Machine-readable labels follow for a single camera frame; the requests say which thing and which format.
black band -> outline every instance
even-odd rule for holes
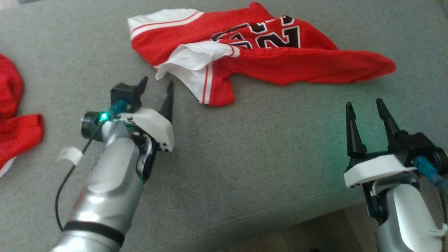
[[[64,231],[89,231],[97,233],[116,241],[120,247],[123,246],[123,243],[125,242],[125,235],[123,233],[109,226],[95,222],[67,222]]]

red garment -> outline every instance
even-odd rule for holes
[[[312,25],[274,18],[255,2],[226,12],[162,10],[129,18],[128,23],[132,47],[158,70],[156,78],[175,75],[203,104],[235,100],[232,73],[277,85],[352,83],[396,68],[378,53],[340,51]]]
[[[23,82],[14,64],[0,54],[0,169],[11,158],[40,143],[43,117],[32,114],[14,117]]]

gray fabric surface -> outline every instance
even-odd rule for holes
[[[377,97],[400,126],[448,149],[448,21],[436,1],[260,2],[274,16],[311,23],[341,49],[382,53],[397,71],[353,85],[277,87],[233,76],[237,101],[223,108],[199,105],[176,80],[176,149],[158,155],[124,251],[210,251],[361,202],[361,189],[346,189],[343,179],[347,101],[370,151],[386,146]],[[154,70],[129,45],[126,18],[248,4],[47,0],[0,12],[0,53],[17,64],[26,84],[20,113],[42,113],[46,129],[43,142],[0,179],[0,251],[45,251],[55,243],[53,200],[70,167],[56,162],[57,154],[84,145],[79,120],[107,107],[113,85],[148,75],[143,104],[161,105],[172,77],[153,79]],[[93,144],[67,183],[63,222],[101,151],[102,144]]]

white trim with red stripe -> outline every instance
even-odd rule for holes
[[[166,73],[171,73],[190,89],[200,103],[209,104],[213,88],[212,62],[224,56],[239,55],[238,47],[211,40],[182,44],[167,61],[154,66],[158,70],[155,78],[159,80]]]
[[[128,18],[131,40],[142,32],[171,26],[181,26],[200,18],[204,12],[195,9],[163,9],[145,16]]]

wooden floor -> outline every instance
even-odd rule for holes
[[[425,180],[420,180],[420,192],[437,227],[441,228],[443,219],[437,190]],[[376,252],[373,231],[377,227],[377,222],[369,218],[367,206],[360,204],[219,252]]]

